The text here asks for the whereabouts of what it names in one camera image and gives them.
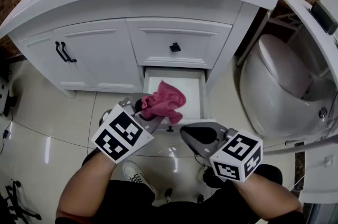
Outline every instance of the toilet lid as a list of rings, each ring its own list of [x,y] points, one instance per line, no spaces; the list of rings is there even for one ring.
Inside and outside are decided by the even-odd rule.
[[[263,63],[278,84],[302,98],[312,82],[311,72],[296,53],[281,39],[264,34],[258,41]]]

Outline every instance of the drawer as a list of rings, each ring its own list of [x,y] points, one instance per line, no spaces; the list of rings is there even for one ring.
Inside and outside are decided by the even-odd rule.
[[[178,124],[172,125],[174,130],[192,123],[215,122],[210,118],[204,70],[146,68],[143,92],[152,94],[157,91],[161,80],[179,89],[186,97],[186,104],[176,110],[183,114],[183,119]],[[159,129],[168,129],[168,125],[171,125],[168,118],[164,118]]]
[[[127,24],[138,65],[205,69],[213,68],[232,28],[182,18],[128,18]]]

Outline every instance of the white shoe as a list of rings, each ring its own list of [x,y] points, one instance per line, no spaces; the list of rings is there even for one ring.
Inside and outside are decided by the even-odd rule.
[[[147,180],[144,177],[144,173],[140,169],[138,165],[136,165],[133,161],[126,161],[122,165],[122,171],[125,176],[125,178],[129,182],[133,183],[142,183],[145,184],[147,187],[150,188],[150,190],[155,194],[155,199],[157,197],[157,190],[147,182]]]

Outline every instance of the black cabinet handle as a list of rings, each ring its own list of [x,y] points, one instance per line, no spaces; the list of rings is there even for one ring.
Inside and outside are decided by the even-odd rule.
[[[61,54],[61,52],[60,52],[60,50],[59,50],[59,45],[60,45],[60,43],[59,43],[59,42],[55,42],[55,44],[57,45],[56,50],[57,50],[57,53],[59,54],[59,56],[61,57],[61,59],[62,59],[64,62],[68,62],[68,60],[67,60],[64,56],[62,56],[62,54]]]
[[[73,60],[72,60],[72,59],[69,57],[69,55],[67,54],[66,50],[64,50],[65,43],[64,43],[64,42],[61,42],[61,45],[62,45],[61,50],[62,50],[63,54],[67,57],[67,59],[68,59],[70,62],[77,62],[76,59],[73,59]]]
[[[177,44],[177,43],[173,43],[173,45],[171,45],[169,47],[170,47],[171,52],[181,51],[181,48],[180,48],[179,44]]]

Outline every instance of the tile floor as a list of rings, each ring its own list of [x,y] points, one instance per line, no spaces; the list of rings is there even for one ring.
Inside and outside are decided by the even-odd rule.
[[[80,91],[76,99],[70,99],[28,61],[13,64],[12,70],[13,91],[18,102],[13,108],[12,123],[0,116],[0,133],[9,123],[11,132],[0,155],[0,191],[5,193],[4,186],[11,180],[21,181],[23,205],[42,216],[42,221],[32,219],[31,222],[52,224],[65,184],[92,151],[90,139],[98,128],[99,118],[126,95]],[[237,71],[233,62],[212,89],[211,114],[227,127],[252,132],[234,82]],[[179,133],[169,135],[156,131],[154,136],[151,143],[128,159],[138,163],[150,183],[159,190],[156,204],[164,201],[161,197],[170,187],[174,189],[173,200],[194,201],[199,193],[209,197],[214,190],[196,181],[201,166]],[[264,146],[279,146],[280,143],[268,140]],[[294,155],[269,156],[264,162],[282,170],[285,186],[292,184]],[[115,170],[113,179],[124,179],[121,165]]]

